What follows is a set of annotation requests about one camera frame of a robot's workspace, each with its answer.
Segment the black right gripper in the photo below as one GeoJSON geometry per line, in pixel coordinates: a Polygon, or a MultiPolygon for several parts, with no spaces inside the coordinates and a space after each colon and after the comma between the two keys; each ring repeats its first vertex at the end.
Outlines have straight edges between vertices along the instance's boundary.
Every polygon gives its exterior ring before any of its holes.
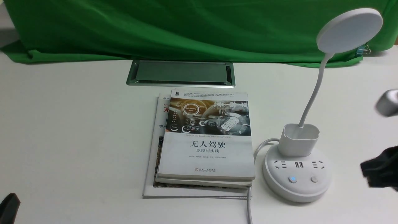
{"type": "Polygon", "coordinates": [[[398,147],[389,147],[379,156],[360,164],[363,177],[370,188],[398,190],[398,147]]]}

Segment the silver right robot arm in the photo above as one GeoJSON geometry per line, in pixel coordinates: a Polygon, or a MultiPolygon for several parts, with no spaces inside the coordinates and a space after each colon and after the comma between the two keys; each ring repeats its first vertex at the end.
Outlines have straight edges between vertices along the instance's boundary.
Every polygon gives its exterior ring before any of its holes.
{"type": "MultiPolygon", "coordinates": [[[[398,90],[385,91],[375,105],[383,117],[398,114],[398,90]]],[[[370,188],[391,188],[398,191],[398,146],[389,147],[380,155],[360,164],[363,177],[370,188]]]]}

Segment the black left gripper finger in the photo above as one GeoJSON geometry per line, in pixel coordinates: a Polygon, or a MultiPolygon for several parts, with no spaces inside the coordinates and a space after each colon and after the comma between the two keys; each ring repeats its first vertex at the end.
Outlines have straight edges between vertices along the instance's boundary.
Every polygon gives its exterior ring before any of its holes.
{"type": "Polygon", "coordinates": [[[14,224],[21,201],[15,193],[8,194],[0,204],[0,223],[14,224]]]}

